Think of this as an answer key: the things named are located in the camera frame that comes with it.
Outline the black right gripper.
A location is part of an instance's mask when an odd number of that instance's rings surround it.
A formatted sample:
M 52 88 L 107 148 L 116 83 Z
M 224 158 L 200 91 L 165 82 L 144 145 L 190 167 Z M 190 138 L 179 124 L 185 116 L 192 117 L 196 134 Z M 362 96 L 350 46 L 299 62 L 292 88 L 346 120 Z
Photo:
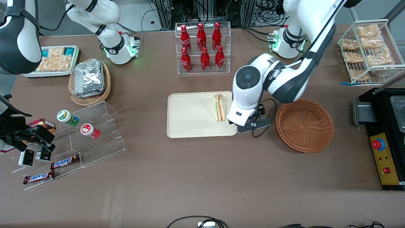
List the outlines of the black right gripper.
M 40 152 L 52 153 L 55 149 L 55 144 L 51 144 L 55 138 L 54 134 L 49 132 L 42 125 L 35 125 L 14 133 L 12 139 L 12 146 L 19 150 L 25 151 L 27 149 L 27 142 L 40 144 Z

